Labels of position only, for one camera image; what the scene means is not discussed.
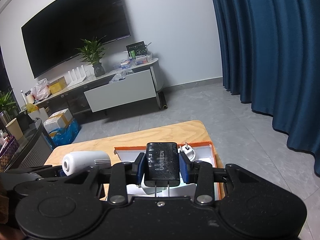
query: white plastic bag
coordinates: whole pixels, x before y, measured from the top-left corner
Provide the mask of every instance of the white plastic bag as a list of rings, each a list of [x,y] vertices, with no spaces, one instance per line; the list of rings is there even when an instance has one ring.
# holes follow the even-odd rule
[[[48,80],[44,78],[40,80],[34,88],[31,88],[31,94],[34,95],[37,101],[46,99],[51,95],[48,85]]]
[[[125,79],[125,76],[126,75],[129,75],[129,74],[133,74],[134,72],[131,70],[131,69],[122,69],[122,70],[119,70],[115,76],[110,80],[109,84],[113,83],[113,82],[117,82],[119,80],[123,80]]]

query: screw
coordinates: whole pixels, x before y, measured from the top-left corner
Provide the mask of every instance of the screw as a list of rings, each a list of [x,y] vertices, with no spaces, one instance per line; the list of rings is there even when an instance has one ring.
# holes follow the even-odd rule
[[[163,202],[163,201],[159,201],[158,203],[157,203],[157,206],[158,207],[163,207],[165,205],[165,203]]]
[[[212,197],[209,195],[200,195],[197,197],[197,201],[201,204],[207,204],[212,201]]]
[[[125,201],[125,197],[122,195],[114,195],[110,198],[111,203],[120,204]]]

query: wooden table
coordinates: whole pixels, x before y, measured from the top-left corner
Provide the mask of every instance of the wooden table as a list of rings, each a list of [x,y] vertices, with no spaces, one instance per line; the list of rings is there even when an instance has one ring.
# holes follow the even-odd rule
[[[74,151],[105,151],[111,159],[111,164],[119,163],[118,155],[114,154],[115,146],[142,146],[149,142],[176,142],[193,143],[201,141],[211,141],[210,136],[201,121],[188,121],[163,127],[121,134],[107,138],[59,146],[49,156],[45,165],[61,165],[64,155]],[[224,168],[213,147],[218,168]],[[222,184],[220,184],[221,196],[224,196]]]

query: vase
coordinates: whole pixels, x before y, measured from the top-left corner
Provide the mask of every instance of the vase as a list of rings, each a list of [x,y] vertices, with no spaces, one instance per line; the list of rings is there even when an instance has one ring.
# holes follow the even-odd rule
[[[94,75],[96,77],[100,77],[106,73],[100,62],[93,65],[93,68],[94,68]]]

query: gray tile floor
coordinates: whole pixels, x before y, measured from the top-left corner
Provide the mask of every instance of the gray tile floor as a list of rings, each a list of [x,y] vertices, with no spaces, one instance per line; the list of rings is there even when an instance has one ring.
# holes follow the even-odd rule
[[[166,93],[167,110],[154,98],[114,107],[108,115],[84,117],[76,142],[200,120],[224,164],[236,163],[299,196],[308,208],[302,240],[320,240],[320,178],[314,157],[286,146],[287,135],[274,131],[272,117],[253,113],[221,83]]]

